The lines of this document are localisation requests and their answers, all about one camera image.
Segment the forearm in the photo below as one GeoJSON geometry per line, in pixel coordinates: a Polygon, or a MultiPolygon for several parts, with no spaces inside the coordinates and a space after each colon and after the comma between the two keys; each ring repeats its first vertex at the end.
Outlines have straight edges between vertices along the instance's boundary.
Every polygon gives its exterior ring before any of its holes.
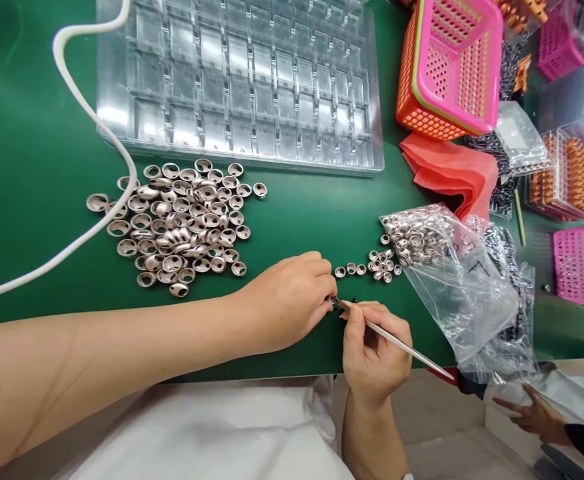
{"type": "Polygon", "coordinates": [[[126,395],[250,354],[231,302],[0,324],[0,465],[126,395]]]}
{"type": "Polygon", "coordinates": [[[349,392],[342,440],[343,460],[357,480],[396,480],[410,472],[389,398],[368,408],[349,392]]]}

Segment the person's left hand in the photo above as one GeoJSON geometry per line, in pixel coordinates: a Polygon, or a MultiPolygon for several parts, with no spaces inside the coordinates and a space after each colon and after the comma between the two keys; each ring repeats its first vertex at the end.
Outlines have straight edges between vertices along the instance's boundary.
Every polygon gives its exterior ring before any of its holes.
{"type": "Polygon", "coordinates": [[[510,418],[512,423],[516,423],[523,431],[538,435],[542,442],[572,445],[565,431],[567,422],[561,414],[543,400],[531,385],[524,385],[523,389],[532,399],[532,406],[530,407],[517,405],[498,398],[494,399],[494,403],[513,412],[520,413],[520,417],[510,418]]]}

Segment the person's right hand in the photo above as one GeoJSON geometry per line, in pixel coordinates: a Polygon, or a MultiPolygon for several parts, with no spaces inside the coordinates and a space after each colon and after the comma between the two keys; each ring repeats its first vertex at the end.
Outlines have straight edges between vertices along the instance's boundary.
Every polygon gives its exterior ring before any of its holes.
{"type": "Polygon", "coordinates": [[[380,407],[410,376],[412,356],[376,334],[365,332],[365,320],[386,329],[412,346],[410,325],[379,302],[348,303],[350,312],[343,336],[343,370],[354,400],[368,408],[380,407]]]}

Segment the white cloth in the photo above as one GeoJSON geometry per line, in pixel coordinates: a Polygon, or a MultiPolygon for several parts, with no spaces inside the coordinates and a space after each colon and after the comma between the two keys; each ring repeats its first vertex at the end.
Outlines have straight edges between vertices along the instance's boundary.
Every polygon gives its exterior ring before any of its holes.
{"type": "Polygon", "coordinates": [[[350,480],[330,410],[330,377],[160,385],[57,478],[350,480]]]}

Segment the metal tool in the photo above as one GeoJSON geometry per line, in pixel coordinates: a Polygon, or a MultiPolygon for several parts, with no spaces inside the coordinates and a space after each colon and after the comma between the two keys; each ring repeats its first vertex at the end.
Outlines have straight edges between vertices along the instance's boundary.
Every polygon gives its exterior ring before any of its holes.
{"type": "MultiPolygon", "coordinates": [[[[332,304],[342,308],[346,312],[350,311],[350,307],[348,307],[346,304],[344,304],[341,300],[339,300],[336,297],[328,297],[327,300],[329,302],[331,302],[332,304]]],[[[382,336],[383,338],[394,343],[394,345],[396,345],[401,350],[404,350],[404,351],[408,352],[410,355],[412,355],[414,358],[421,360],[428,367],[433,368],[434,370],[436,370],[437,372],[442,374],[444,377],[449,378],[450,380],[454,380],[454,377],[452,375],[450,375],[448,372],[443,370],[440,366],[438,366],[436,363],[434,363],[428,357],[426,357],[425,355],[414,350],[414,348],[410,347],[408,344],[404,343],[402,340],[396,338],[394,335],[392,335],[390,332],[388,332],[384,328],[381,328],[380,326],[375,325],[374,323],[370,322],[369,320],[366,320],[365,324],[368,327],[370,327],[372,330],[374,330],[376,333],[378,333],[380,336],[382,336]]]]}

